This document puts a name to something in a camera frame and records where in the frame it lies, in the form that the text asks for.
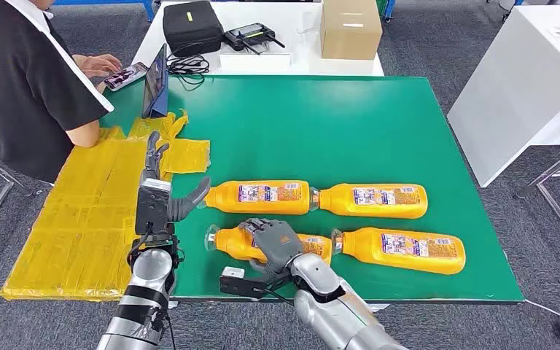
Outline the person's left hand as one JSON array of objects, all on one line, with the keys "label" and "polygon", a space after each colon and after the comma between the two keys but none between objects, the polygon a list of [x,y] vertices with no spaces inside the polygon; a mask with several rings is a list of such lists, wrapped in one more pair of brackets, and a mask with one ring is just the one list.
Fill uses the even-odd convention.
[{"label": "person's left hand", "polygon": [[97,56],[72,55],[74,62],[88,78],[108,77],[122,70],[120,60],[110,54]]}]

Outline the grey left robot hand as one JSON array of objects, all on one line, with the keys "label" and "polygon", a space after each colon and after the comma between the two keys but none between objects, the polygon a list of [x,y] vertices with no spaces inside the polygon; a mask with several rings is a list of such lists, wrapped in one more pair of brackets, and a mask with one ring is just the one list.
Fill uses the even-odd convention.
[{"label": "grey left robot hand", "polygon": [[151,222],[154,228],[168,222],[182,221],[203,201],[211,188],[211,179],[205,176],[188,195],[173,198],[171,183],[160,179],[160,160],[169,146],[156,147],[159,139],[160,134],[157,131],[151,132],[147,139],[136,208],[136,222],[143,225]]}]

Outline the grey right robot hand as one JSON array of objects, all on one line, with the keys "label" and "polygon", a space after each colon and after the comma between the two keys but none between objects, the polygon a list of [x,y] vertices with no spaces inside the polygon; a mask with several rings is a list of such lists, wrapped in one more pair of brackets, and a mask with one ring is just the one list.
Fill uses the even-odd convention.
[{"label": "grey right robot hand", "polygon": [[252,269],[276,279],[287,274],[291,261],[304,253],[303,243],[297,233],[285,221],[265,218],[249,218],[238,225],[253,239],[267,262],[251,259]]}]

